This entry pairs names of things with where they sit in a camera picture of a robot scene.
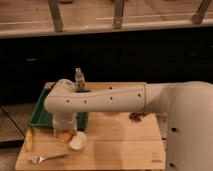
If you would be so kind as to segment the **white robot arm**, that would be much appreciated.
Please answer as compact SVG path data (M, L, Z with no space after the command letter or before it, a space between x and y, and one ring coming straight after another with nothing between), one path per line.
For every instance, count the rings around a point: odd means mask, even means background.
M78 93L59 80L44 101L53 127L68 130L76 112L145 112L168 116L167 171L213 171L213 84L139 83Z

